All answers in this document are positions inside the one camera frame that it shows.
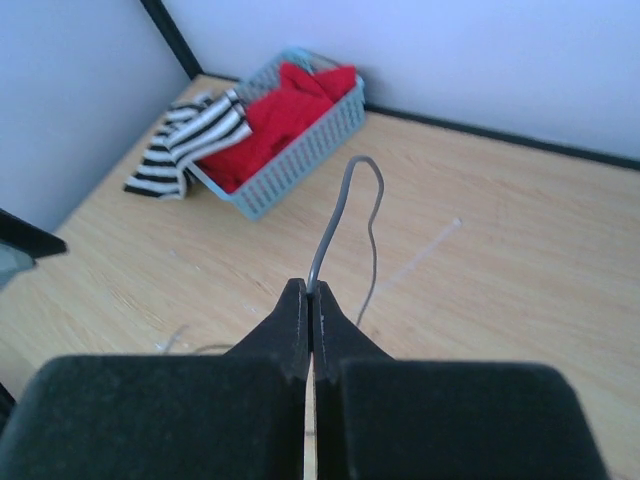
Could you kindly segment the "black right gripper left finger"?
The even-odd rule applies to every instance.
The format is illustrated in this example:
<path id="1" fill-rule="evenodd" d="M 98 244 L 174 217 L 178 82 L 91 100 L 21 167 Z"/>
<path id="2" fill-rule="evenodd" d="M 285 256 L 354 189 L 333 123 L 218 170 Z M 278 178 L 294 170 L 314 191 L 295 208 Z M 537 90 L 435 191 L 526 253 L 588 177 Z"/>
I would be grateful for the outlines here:
<path id="1" fill-rule="evenodd" d="M 300 279 L 221 355 L 69 355 L 1 435 L 5 479 L 299 479 L 309 367 Z"/>

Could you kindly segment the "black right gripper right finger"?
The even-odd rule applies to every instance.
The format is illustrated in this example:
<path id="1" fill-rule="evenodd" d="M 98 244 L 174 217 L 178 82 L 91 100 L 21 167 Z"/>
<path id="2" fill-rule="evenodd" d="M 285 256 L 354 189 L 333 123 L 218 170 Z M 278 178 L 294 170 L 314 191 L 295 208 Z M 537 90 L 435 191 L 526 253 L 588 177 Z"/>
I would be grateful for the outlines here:
<path id="1" fill-rule="evenodd" d="M 580 401 L 531 362 L 399 360 L 310 299 L 321 479 L 604 479 Z"/>

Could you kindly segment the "white zip tie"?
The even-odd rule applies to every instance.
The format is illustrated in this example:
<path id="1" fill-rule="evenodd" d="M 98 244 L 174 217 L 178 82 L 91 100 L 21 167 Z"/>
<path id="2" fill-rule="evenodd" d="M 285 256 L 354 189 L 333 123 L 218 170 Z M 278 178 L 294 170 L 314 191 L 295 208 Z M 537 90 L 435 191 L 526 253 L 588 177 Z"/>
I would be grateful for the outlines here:
<path id="1" fill-rule="evenodd" d="M 444 228 L 435 239 L 433 239 L 427 246 L 416 253 L 412 259 L 402 266 L 399 270 L 394 272 L 387 280 L 378 284 L 374 290 L 375 294 L 381 294 L 383 291 L 390 289 L 398 284 L 402 279 L 407 277 L 411 272 L 417 269 L 419 264 L 426 260 L 436 248 L 450 237 L 454 232 L 460 229 L 463 225 L 461 218 L 455 218 L 446 228 Z"/>

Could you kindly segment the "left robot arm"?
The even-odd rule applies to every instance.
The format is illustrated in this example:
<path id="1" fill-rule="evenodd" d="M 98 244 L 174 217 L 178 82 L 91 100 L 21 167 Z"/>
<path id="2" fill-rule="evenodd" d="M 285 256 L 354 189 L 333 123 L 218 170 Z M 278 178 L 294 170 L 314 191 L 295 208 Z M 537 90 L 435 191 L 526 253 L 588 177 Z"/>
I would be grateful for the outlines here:
<path id="1" fill-rule="evenodd" d="M 44 258 L 66 254 L 61 238 L 1 210 L 1 288 L 15 276 L 34 269 Z"/>

